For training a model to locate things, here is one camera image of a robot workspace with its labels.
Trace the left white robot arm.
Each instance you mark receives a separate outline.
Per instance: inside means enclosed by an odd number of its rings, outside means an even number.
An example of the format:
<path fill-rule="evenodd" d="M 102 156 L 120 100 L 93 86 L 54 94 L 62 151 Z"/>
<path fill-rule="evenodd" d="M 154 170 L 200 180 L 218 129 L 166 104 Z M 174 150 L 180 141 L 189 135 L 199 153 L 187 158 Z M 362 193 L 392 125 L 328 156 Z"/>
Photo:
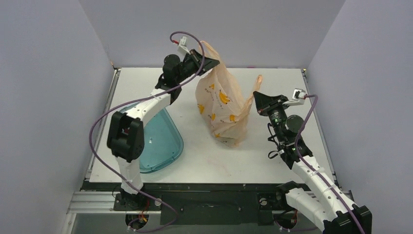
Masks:
<path fill-rule="evenodd" d="M 219 64 L 218 59 L 203 57 L 194 49 L 184 59 L 174 54 L 168 55 L 149 99 L 112 115 L 107 146 L 116 158 L 123 177 L 121 201 L 132 209 L 139 210 L 147 202 L 147 197 L 139 192 L 144 187 L 139 166 L 139 157 L 145 147 L 144 127 L 162 109 L 176 101 L 183 81 L 191 76 L 201 76 Z"/>

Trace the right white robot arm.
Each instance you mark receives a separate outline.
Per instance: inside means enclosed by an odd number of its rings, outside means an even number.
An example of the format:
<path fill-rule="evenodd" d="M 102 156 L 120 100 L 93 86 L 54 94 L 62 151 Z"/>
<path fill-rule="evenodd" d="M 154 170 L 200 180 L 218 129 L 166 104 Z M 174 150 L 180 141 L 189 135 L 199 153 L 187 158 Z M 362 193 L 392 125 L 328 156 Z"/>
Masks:
<path fill-rule="evenodd" d="M 257 113 L 268 117 L 274 133 L 267 139 L 276 144 L 276 155 L 312 191 L 309 195 L 294 181 L 277 187 L 275 203 L 286 211 L 297 211 L 324 234 L 370 234 L 372 213 L 357 205 L 328 177 L 302 132 L 318 101 L 303 89 L 295 89 L 291 99 L 253 92 Z"/>

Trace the orange plastic bag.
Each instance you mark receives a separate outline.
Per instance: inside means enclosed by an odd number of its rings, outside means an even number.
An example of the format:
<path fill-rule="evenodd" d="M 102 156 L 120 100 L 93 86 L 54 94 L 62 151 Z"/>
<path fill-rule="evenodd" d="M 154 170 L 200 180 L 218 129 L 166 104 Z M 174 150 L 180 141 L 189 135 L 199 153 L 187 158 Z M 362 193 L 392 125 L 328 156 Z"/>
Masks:
<path fill-rule="evenodd" d="M 237 79 L 229 72 L 219 53 L 206 41 L 201 43 L 206 56 L 220 63 L 198 81 L 195 97 L 199 113 L 212 137 L 228 147 L 238 147 L 246 137 L 253 93 L 260 90 L 263 77 L 257 76 L 245 99 Z"/>

